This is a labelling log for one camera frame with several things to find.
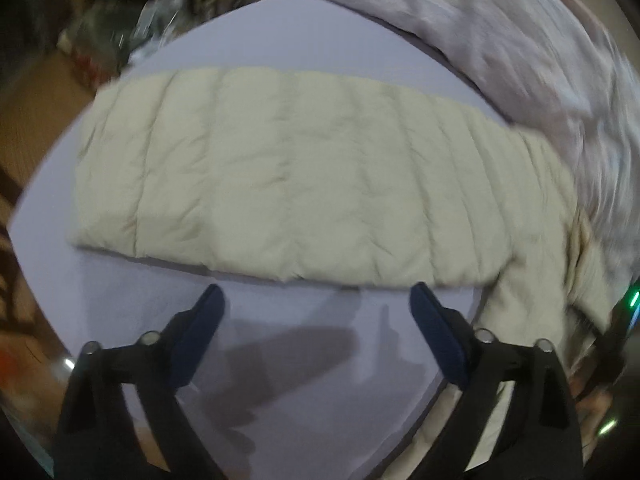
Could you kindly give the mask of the pink floral duvet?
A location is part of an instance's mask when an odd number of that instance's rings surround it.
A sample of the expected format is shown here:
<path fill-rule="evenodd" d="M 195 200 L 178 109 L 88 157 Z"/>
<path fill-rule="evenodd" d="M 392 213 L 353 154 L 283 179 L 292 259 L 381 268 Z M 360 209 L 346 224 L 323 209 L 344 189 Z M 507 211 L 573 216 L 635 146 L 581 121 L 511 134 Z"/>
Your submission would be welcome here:
<path fill-rule="evenodd" d="M 578 0 L 330 0 L 442 52 L 573 171 L 608 270 L 639 272 L 639 77 Z"/>

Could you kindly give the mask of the lavender bed sheet mattress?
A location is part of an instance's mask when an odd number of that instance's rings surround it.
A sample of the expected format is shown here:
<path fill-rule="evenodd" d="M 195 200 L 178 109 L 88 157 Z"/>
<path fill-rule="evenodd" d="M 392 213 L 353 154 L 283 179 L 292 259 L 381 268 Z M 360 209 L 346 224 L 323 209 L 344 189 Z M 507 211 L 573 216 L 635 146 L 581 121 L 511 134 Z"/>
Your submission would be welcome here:
<path fill-rule="evenodd" d="M 420 40 L 324 0 L 262 0 L 216 18 L 137 66 L 320 70 L 402 84 L 488 112 Z M 10 235 L 27 284 L 71 354 L 131 344 L 190 308 L 212 277 L 70 246 L 78 130 L 47 154 Z M 362 479 L 402 441 L 440 376 L 405 292 L 221 276 L 226 313 L 179 393 L 232 479 Z"/>

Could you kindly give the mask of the dark cluttered shelf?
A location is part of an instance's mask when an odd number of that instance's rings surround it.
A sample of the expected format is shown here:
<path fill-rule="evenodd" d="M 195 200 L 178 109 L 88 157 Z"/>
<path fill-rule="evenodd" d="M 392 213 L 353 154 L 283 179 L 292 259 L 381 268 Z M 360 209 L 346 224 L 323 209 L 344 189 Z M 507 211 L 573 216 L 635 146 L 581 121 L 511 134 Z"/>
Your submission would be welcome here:
<path fill-rule="evenodd" d="M 58 36 L 58 50 L 73 64 L 78 81 L 95 92 L 124 70 L 171 41 L 247 0 L 149 0 L 145 4 L 99 1 Z"/>

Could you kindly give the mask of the beige quilted down jacket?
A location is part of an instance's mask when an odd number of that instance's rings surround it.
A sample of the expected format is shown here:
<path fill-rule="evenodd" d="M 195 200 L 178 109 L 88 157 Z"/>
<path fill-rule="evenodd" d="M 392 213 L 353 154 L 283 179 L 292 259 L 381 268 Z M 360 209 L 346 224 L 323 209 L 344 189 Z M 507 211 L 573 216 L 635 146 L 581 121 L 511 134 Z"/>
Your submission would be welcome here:
<path fill-rule="evenodd" d="M 70 241 L 278 284 L 405 292 L 510 344 L 580 356 L 612 298 L 574 179 L 539 133 L 385 82 L 205 67 L 106 84 L 80 118 Z M 365 478 L 406 478 L 457 400 L 442 384 Z"/>

